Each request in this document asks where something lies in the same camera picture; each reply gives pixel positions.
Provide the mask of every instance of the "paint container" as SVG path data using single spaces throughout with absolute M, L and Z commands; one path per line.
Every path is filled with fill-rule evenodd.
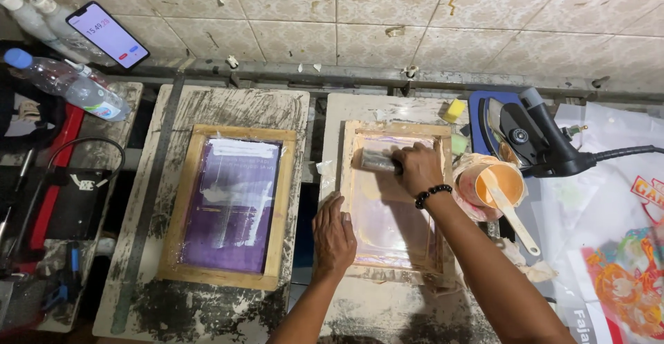
M 463 171 L 459 177 L 459 193 L 461 196 L 475 206 L 497 208 L 484 181 L 479 176 L 484 169 L 491 169 L 498 180 L 498 186 L 507 196 L 507 199 L 512 205 L 517 204 L 525 187 L 523 177 L 517 170 L 503 164 L 477 164 Z

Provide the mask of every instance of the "black bead bracelet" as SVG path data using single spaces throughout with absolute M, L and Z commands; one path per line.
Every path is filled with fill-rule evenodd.
M 420 192 L 419 195 L 417 195 L 417 199 L 415 199 L 415 208 L 418 209 L 424 209 L 424 201 L 431 195 L 440 192 L 440 191 L 447 191 L 450 194 L 452 193 L 452 186 L 448 184 L 439 184 L 437 186 L 433 186 L 429 188 L 427 191 Z

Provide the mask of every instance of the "purple emulsion screen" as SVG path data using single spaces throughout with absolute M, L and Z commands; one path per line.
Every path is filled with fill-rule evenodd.
M 280 147 L 211 138 L 187 218 L 181 263 L 261 273 Z

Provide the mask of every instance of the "hand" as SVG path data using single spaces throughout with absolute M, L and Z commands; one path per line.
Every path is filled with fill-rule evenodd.
M 314 278 L 331 276 L 342 279 L 355 260 L 357 241 L 353 234 L 351 214 L 341 212 L 344 197 L 335 192 L 311 221 L 313 244 L 318 257 Z
M 404 173 L 397 176 L 399 183 L 414 198 L 430 187 L 443 184 L 443 170 L 440 157 L 424 144 L 415 143 L 392 153 L 392 158 L 401 162 Z

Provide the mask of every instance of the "yellow sponge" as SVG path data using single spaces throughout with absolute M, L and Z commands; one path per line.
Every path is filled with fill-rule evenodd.
M 443 120 L 448 123 L 454 123 L 465 109 L 465 101 L 454 99 L 448 110 L 443 115 Z

